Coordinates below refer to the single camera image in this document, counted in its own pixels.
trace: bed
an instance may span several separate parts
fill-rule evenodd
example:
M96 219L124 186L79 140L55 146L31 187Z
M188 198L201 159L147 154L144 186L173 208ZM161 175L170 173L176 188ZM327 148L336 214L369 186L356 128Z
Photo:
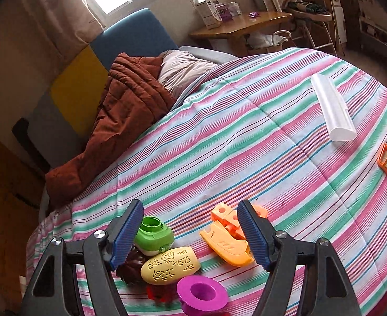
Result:
M310 83L330 76L357 138L333 143ZM219 281L233 316L251 315L268 278L256 264L235 268L201 239L219 202L244 198L269 210L277 230L331 240L363 315L387 309L387 177L376 165L387 142L387 89L323 52L290 48L237 59L197 79L173 109L100 174L74 202L52 212L27 244L27 280L55 236L84 239L125 211L133 198L192 246L201 273ZM304 267L296 270L286 315L295 315ZM83 267L86 315L94 315ZM145 290L115 283L130 315L183 315L180 303L155 304Z

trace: brown quilt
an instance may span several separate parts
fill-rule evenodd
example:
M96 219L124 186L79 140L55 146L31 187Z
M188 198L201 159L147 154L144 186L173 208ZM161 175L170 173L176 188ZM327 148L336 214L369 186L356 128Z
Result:
M47 192L54 208L72 202L169 112L175 99L157 80L162 62L162 58L132 58L125 53L115 59L85 151L46 174Z

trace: green bottle cap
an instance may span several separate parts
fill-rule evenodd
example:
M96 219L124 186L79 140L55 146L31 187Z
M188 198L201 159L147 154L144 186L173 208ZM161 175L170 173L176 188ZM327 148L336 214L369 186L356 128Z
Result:
M134 244L148 256L154 256L171 248L175 236L173 231L157 217L146 216L142 220Z

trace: white plastic tube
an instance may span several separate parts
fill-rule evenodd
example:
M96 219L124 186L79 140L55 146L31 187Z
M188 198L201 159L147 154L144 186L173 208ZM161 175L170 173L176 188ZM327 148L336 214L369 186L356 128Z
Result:
M327 76L315 73L311 83L323 111L328 135L332 141L349 141L357 137L343 96Z

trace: wooden desk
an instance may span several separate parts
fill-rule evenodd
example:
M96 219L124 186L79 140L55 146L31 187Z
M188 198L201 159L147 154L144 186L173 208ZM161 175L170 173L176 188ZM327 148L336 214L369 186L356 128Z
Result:
M279 25L293 19L291 13L283 12L259 12L257 18L250 18L248 14L233 17L233 20L222 23L220 27L207 29L203 27L189 34L197 41L209 39L227 39L235 56L246 57L247 47L243 37L245 34L258 31L262 28Z

